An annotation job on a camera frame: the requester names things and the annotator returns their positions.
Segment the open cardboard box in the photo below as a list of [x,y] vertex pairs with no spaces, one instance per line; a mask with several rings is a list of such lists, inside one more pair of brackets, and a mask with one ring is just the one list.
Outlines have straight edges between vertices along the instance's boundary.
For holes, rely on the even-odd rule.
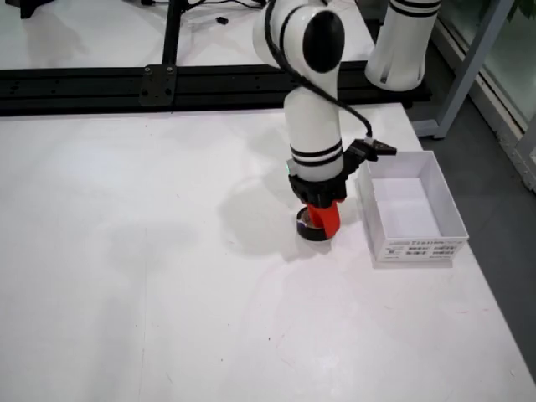
[[448,261],[469,238],[433,152],[366,162],[357,187],[376,261]]

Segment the wire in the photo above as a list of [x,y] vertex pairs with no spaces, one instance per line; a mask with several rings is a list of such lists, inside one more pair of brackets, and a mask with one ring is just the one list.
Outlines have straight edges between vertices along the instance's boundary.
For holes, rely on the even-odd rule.
[[289,64],[288,60],[286,59],[286,56],[279,48],[277,48],[276,44],[274,43],[274,39],[271,36],[271,16],[274,12],[274,6],[276,5],[276,0],[270,0],[268,2],[268,6],[266,7],[266,16],[265,16],[265,39],[266,43],[268,44],[268,49],[270,50],[270,53],[276,63],[281,67],[283,71],[285,71],[288,75],[290,75],[299,85],[303,86],[304,88],[308,89],[312,93],[320,96],[321,98],[325,99],[326,101],[334,104],[335,106],[340,107],[341,109],[344,109],[348,113],[354,115],[357,117],[365,126],[367,132],[367,137],[372,137],[372,126],[370,125],[370,122],[359,112],[355,111],[352,107],[347,105],[346,103],[340,101],[339,99],[329,95],[325,90],[322,88],[319,88],[317,85],[313,84],[310,80],[308,80],[306,77],[298,73],[292,66]]
[[201,0],[201,1],[197,2],[197,3],[195,3],[195,4],[192,4],[192,8],[196,7],[196,6],[202,6],[204,4],[224,4],[224,3],[237,3],[237,4],[240,4],[241,6],[244,6],[244,7],[247,7],[247,8],[253,8],[254,10],[261,10],[263,8],[262,6],[254,6],[254,5],[251,5],[251,4],[243,3],[240,0],[219,0],[217,2],[206,2],[204,0]]
[[[263,7],[261,5],[252,5],[252,4],[246,4],[241,2],[240,0],[218,0],[218,1],[207,1],[207,0],[199,0],[197,3],[194,4],[188,4],[186,7],[186,11],[191,10],[192,8],[195,8],[197,6],[203,6],[204,4],[224,4],[224,3],[237,3],[241,6],[244,6],[246,8],[252,8],[254,10],[261,10]],[[169,4],[169,2],[161,2],[161,1],[153,1],[152,4]]]

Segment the white table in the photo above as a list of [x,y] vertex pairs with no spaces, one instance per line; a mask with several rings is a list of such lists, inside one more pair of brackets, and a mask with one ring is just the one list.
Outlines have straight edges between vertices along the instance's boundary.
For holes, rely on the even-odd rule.
[[[78,7],[84,32],[89,2],[43,14]],[[161,42],[135,15],[147,24],[114,21],[110,41],[131,26]],[[360,16],[342,16],[346,57],[366,55]],[[254,17],[191,25],[183,64],[258,63]],[[4,36],[20,53],[0,67],[42,66]],[[144,46],[109,65],[157,61],[135,59]],[[420,149],[401,106],[360,110],[379,140]],[[363,135],[341,118],[345,145]],[[296,235],[285,130],[281,111],[0,121],[0,400],[536,400],[468,246],[452,268],[374,269],[353,180],[331,243]]]

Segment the metal pole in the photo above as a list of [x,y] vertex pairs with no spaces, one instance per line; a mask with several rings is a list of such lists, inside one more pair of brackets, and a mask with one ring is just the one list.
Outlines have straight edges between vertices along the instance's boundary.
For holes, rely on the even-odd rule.
[[169,0],[162,64],[175,65],[177,63],[178,33],[181,28],[182,13],[183,0]]
[[495,0],[487,10],[486,16],[473,39],[466,58],[456,71],[456,78],[440,108],[437,118],[438,129],[435,138],[444,138],[452,126],[461,104],[466,99],[478,71],[484,64],[487,54],[501,31],[513,0]]

